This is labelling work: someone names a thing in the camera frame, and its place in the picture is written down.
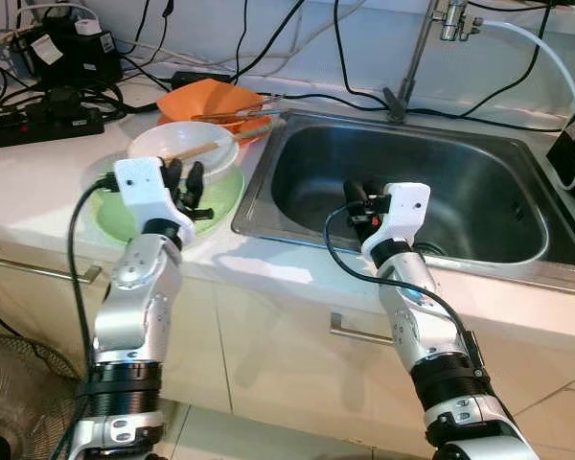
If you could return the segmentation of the black power strip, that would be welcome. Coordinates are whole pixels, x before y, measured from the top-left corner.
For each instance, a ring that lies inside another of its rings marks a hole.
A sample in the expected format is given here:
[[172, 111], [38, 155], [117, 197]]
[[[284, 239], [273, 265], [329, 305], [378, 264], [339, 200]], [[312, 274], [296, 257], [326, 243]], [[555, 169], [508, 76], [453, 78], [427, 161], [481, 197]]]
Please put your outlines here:
[[73, 117], [57, 117], [36, 104], [25, 110], [0, 110], [0, 148], [95, 134], [104, 134], [104, 120], [101, 111], [90, 106]]

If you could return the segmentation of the green plate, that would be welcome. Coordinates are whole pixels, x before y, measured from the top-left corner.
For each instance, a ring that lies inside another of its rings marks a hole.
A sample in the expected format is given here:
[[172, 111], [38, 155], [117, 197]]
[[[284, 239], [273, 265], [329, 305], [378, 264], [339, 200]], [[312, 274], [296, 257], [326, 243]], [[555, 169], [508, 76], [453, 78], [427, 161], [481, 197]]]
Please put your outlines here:
[[[212, 231], [212, 228], [238, 206], [243, 188], [243, 176], [236, 170], [226, 172], [215, 183], [204, 185], [199, 207], [212, 209], [214, 217], [195, 221], [195, 236], [198, 239]], [[140, 233], [142, 227], [135, 223], [130, 211], [123, 205], [120, 194], [99, 192], [90, 202], [95, 223], [112, 240], [128, 242]]]

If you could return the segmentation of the grey floor fan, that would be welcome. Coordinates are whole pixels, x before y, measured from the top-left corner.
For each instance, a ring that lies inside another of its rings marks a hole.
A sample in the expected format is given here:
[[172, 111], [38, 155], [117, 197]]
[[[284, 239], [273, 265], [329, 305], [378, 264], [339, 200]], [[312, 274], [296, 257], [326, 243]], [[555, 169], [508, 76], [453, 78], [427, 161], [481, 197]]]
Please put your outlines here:
[[0, 460], [50, 460], [72, 425], [79, 373], [46, 343], [0, 334]]

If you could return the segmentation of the white bowl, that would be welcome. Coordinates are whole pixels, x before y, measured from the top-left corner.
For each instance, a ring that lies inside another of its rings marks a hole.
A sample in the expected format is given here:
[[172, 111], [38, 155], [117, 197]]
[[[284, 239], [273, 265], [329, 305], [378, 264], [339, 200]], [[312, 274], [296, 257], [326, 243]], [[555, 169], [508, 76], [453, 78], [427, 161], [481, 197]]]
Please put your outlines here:
[[212, 142], [218, 145], [216, 149], [182, 159], [182, 178], [186, 178], [195, 162], [200, 162], [204, 171], [201, 178], [210, 185], [239, 169], [240, 145], [232, 140], [232, 132], [225, 127], [183, 120], [149, 128], [130, 142], [126, 158], [176, 156]]

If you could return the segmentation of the black power adapter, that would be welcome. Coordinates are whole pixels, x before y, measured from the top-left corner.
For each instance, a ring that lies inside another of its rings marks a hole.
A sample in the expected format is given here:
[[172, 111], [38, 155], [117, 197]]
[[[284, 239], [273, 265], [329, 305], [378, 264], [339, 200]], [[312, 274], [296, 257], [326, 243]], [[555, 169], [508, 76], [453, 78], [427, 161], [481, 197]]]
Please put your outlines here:
[[26, 70], [46, 86], [115, 83], [123, 75], [120, 53], [98, 19], [48, 17], [11, 41]]

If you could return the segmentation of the wooden chopstick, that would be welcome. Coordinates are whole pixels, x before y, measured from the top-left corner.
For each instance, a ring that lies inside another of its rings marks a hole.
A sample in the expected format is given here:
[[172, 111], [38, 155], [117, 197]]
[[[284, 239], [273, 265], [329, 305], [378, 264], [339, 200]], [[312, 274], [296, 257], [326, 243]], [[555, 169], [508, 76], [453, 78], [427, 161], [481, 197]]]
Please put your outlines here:
[[274, 128], [282, 126], [283, 120], [269, 120], [268, 123], [252, 128], [245, 128], [236, 132], [226, 130], [220, 126], [203, 122], [190, 122], [190, 126], [220, 128], [222, 134], [214, 136], [205, 142], [195, 142], [194, 145], [184, 149], [175, 149], [173, 153], [162, 154], [162, 161], [169, 163], [179, 159], [183, 163], [193, 161], [200, 162], [210, 170], [221, 170], [230, 163], [234, 163], [239, 157], [240, 149], [245, 145], [245, 140], [253, 141], [270, 134]]
[[249, 128], [248, 130], [236, 132], [236, 134], [219, 137], [217, 140], [204, 142], [204, 144], [196, 145], [194, 148], [179, 150], [178, 153], [165, 156], [164, 159], [166, 162], [169, 162], [171, 159], [187, 161], [187, 159], [196, 158], [198, 162], [203, 162], [204, 165], [217, 168], [220, 165], [226, 165], [226, 163], [235, 161], [236, 153], [230, 153], [230, 150], [239, 150], [241, 141], [257, 139], [257, 137], [270, 134], [270, 132], [280, 124], [279, 120], [275, 120], [275, 122], [268, 124], [268, 126]]

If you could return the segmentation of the chrome kitchen faucet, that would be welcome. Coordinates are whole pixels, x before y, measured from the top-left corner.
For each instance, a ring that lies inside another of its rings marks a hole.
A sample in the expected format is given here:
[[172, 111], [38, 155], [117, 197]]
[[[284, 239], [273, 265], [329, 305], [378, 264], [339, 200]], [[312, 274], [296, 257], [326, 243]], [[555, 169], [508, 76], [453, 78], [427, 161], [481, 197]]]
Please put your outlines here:
[[469, 36], [479, 34], [477, 27], [483, 23], [483, 18], [467, 13], [468, 4], [469, 0], [429, 0], [399, 91], [393, 92], [388, 87], [382, 89], [388, 103], [388, 123], [405, 122], [407, 105], [416, 84], [416, 71], [422, 62], [430, 36], [436, 35], [442, 42], [467, 42]]

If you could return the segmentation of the brown wooden utensil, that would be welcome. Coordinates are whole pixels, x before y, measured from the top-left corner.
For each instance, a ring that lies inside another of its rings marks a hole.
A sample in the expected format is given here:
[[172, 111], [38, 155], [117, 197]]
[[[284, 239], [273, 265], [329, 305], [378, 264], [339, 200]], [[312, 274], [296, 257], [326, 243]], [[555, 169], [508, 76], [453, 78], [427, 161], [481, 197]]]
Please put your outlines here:
[[283, 113], [282, 109], [257, 109], [257, 110], [239, 110], [239, 111], [222, 111], [217, 114], [195, 115], [191, 120], [199, 120], [200, 122], [218, 123], [218, 124], [231, 124], [238, 123], [239, 120], [248, 120], [261, 117], [270, 117]]

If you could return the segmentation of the cream cabinet door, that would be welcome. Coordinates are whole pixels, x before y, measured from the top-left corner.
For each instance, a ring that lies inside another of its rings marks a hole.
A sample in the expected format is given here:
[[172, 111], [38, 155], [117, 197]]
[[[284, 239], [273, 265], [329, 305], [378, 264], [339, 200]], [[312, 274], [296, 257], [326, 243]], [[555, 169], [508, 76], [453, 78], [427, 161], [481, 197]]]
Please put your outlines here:
[[[63, 251], [15, 242], [0, 242], [0, 259], [67, 270]], [[229, 412], [230, 390], [214, 298], [208, 282], [184, 279], [172, 304], [161, 395]], [[54, 347], [77, 371], [85, 367], [69, 281], [0, 267], [0, 316], [17, 332]]]
[[[257, 290], [215, 292], [236, 415], [428, 457], [424, 411], [397, 352], [332, 332], [332, 307]], [[494, 390], [544, 459], [575, 455], [575, 354], [475, 326]]]

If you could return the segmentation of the stainless steel sink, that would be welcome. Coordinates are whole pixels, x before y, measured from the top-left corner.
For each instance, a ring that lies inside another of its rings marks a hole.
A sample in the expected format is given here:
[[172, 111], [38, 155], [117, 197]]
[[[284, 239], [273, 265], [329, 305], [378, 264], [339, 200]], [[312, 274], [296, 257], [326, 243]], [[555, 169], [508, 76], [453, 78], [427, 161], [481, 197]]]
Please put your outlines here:
[[414, 248], [427, 263], [575, 294], [575, 218], [524, 142], [289, 110], [266, 140], [232, 231], [323, 248], [344, 184], [431, 189]]

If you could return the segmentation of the orange bowl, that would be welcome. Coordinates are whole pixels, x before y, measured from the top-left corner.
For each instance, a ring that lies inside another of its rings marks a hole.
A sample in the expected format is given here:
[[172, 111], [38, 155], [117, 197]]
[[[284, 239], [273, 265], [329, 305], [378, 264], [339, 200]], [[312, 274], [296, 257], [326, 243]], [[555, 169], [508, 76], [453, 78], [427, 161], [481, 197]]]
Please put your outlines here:
[[157, 108], [170, 122], [192, 120], [196, 115], [209, 115], [252, 108], [263, 97], [251, 89], [234, 86], [221, 80], [196, 80], [156, 101]]

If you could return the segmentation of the orange plate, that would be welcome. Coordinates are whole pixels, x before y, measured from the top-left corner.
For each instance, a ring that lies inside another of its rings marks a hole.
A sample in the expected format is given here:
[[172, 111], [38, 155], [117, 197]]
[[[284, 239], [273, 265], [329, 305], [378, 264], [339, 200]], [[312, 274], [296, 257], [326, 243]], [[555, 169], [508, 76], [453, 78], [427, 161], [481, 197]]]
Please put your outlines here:
[[231, 124], [210, 124], [214, 124], [214, 126], [225, 127], [235, 135], [244, 135], [248, 134], [248, 132], [251, 132], [251, 135], [247, 137], [241, 137], [241, 139], [238, 140], [241, 146], [245, 146], [251, 144], [251, 142], [261, 139], [262, 136], [265, 136], [265, 128], [269, 127], [271, 122], [273, 122], [273, 115], [270, 115], [270, 117], [239, 120], [238, 123]]

